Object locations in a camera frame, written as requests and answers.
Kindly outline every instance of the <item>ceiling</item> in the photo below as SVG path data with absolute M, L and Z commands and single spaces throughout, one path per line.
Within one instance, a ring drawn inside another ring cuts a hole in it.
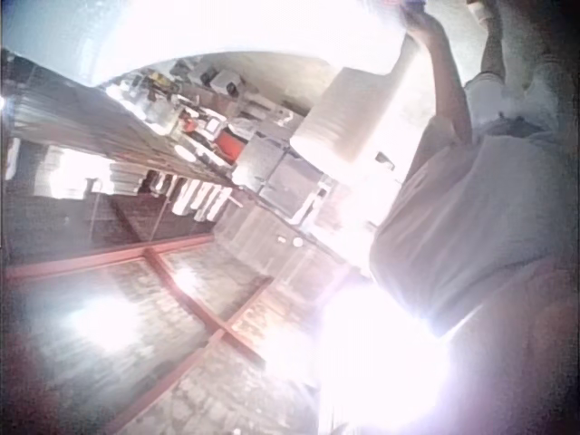
M 287 101 L 307 110 L 340 71 L 322 59 L 282 53 L 217 53 L 204 59 L 239 73 L 273 102 Z
M 518 0 L 509 5 L 500 1 L 504 27 L 506 28 L 505 60 L 508 82 L 515 85 L 526 84 L 534 59 L 546 46 L 545 37 L 536 27 L 532 28 L 526 16 L 541 13 L 538 0 Z M 465 5 L 465 0 L 430 2 L 427 10 L 443 23 L 455 55 L 459 76 L 463 82 L 479 72 L 479 65 L 486 41 L 486 32 L 479 27 Z M 539 30 L 547 29 L 543 23 Z M 282 53 L 217 53 L 204 56 L 220 68 L 228 68 L 240 73 L 254 84 L 266 97 L 275 101 L 283 100 L 306 109 L 312 108 L 324 90 L 340 71 L 337 65 L 316 58 L 300 57 Z M 431 98 L 423 98 L 433 93 L 430 70 L 421 74 L 413 86 L 413 96 L 406 114 L 419 116 L 417 121 L 425 122 L 426 114 L 434 110 Z

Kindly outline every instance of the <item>person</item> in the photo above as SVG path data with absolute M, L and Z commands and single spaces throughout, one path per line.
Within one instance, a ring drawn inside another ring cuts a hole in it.
M 436 113 L 377 230 L 371 272 L 449 349 L 437 405 L 401 433 L 546 433 L 578 388 L 571 79 L 546 54 L 525 97 L 510 94 L 498 9 L 469 8 L 488 39 L 463 88 L 441 24 L 403 7 L 432 60 Z

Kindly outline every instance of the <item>red object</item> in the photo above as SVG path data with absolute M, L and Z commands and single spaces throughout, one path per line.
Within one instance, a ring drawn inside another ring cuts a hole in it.
M 219 149 L 227 156 L 227 159 L 229 160 L 230 163 L 233 163 L 234 161 L 237 160 L 240 153 L 246 146 L 246 144 L 242 142 L 240 139 L 232 136 L 231 134 L 225 131 L 219 133 L 219 136 L 217 136 L 215 143 L 216 145 L 219 146 Z

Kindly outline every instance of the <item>white paper towel roll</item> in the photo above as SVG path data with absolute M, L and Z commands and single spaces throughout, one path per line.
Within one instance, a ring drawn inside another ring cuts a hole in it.
M 343 68 L 290 139 L 311 164 L 345 184 L 374 162 L 372 142 L 390 102 L 389 76 Z

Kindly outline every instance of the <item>bright light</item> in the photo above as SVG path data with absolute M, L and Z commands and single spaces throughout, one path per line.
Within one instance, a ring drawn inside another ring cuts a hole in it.
M 260 351 L 270 374 L 288 381 L 310 380 L 314 346 L 305 334 L 293 328 L 275 328 L 269 331 Z
M 116 84 L 108 86 L 105 92 L 107 92 L 107 95 L 109 95 L 111 98 L 113 98 L 118 102 L 120 102 L 123 98 L 123 91 Z
M 139 317 L 134 305 L 124 299 L 94 301 L 70 320 L 77 333 L 107 352 L 119 351 L 137 341 Z
M 77 150 L 63 149 L 49 184 L 53 198 L 82 198 L 87 179 L 110 181 L 112 160 Z
M 182 267 L 177 270 L 173 275 L 173 279 L 178 283 L 179 288 L 189 295 L 195 293 L 196 287 L 201 284 L 195 272 L 188 267 Z
M 177 152 L 179 154 L 179 156 L 182 159 L 185 159 L 191 163 L 193 163 L 194 161 L 196 161 L 198 159 L 196 156 L 193 155 L 193 153 L 186 150 L 181 145 L 176 145 L 173 149 L 175 150 L 175 152 Z
M 427 413 L 448 370 L 443 344 L 371 285 L 328 305 L 319 358 L 325 400 L 350 423 L 386 430 Z

